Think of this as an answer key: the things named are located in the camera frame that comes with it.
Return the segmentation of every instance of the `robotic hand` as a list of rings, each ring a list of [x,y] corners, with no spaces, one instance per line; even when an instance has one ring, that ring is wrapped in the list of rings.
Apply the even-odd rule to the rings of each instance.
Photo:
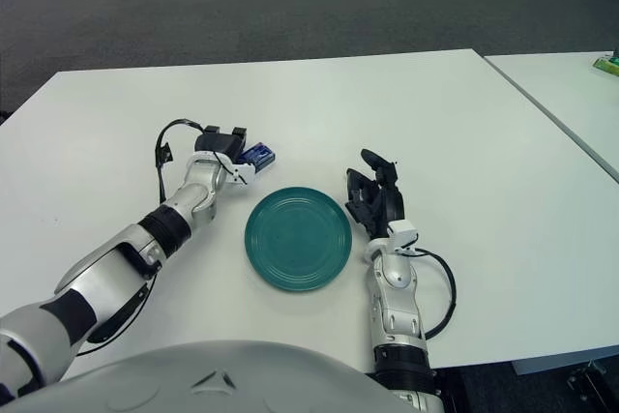
[[[361,156],[375,171],[376,180],[348,169],[346,208],[370,237],[365,260],[370,264],[367,284],[375,369],[371,377],[414,409],[440,413],[444,411],[443,403],[436,395],[429,368],[426,335],[415,303],[417,275],[412,265],[414,256],[436,255],[417,253],[414,247],[419,236],[415,226],[404,218],[395,164],[366,149]],[[451,271],[445,271],[453,282]],[[456,296],[452,299],[455,306]],[[447,321],[452,312],[450,308]]]
[[[253,180],[254,165],[236,164],[245,141],[245,129],[207,127],[174,195],[76,263],[54,297],[0,318],[0,405],[59,381],[85,341],[105,342],[120,330],[148,296],[147,282],[213,220],[223,185]],[[171,160],[161,137],[156,159],[161,175]]]

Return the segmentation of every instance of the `blue object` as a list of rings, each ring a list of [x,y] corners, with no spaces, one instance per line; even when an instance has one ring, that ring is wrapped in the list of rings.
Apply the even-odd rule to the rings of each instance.
[[[275,153],[262,142],[258,142],[241,154],[240,163],[249,163],[255,166],[257,173],[262,168],[275,161]]]
[[[285,290],[322,287],[348,260],[350,223],[338,204],[314,189],[287,188],[263,198],[245,229],[251,265]]]

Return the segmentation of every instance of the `black joint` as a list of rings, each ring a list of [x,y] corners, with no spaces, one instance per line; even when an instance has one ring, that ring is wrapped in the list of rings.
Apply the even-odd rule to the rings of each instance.
[[[379,345],[374,348],[372,378],[392,391],[436,391],[427,353],[410,345]]]
[[[179,250],[192,236],[192,230],[185,219],[167,205],[161,205],[138,224],[162,246],[166,257]]]
[[[74,289],[48,304],[40,306],[41,310],[53,314],[67,330],[71,345],[79,341],[90,328],[97,323],[97,316],[86,299]]]

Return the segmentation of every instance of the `green object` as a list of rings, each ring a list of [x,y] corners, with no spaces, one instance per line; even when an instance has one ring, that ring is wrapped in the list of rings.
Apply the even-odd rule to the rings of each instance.
[[[593,64],[599,70],[619,76],[619,62],[614,57],[601,57]]]
[[[285,290],[322,287],[348,260],[350,223],[338,204],[314,189],[287,188],[263,198],[245,228],[251,265]]]

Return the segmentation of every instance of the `silver robot arm segment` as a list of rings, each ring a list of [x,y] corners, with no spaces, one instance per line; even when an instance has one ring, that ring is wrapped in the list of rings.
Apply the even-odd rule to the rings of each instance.
[[[213,220],[224,183],[248,184],[254,173],[224,153],[196,152],[181,189],[76,263],[54,297],[0,318],[0,405],[59,381],[85,341],[112,337],[147,296],[147,282]]]

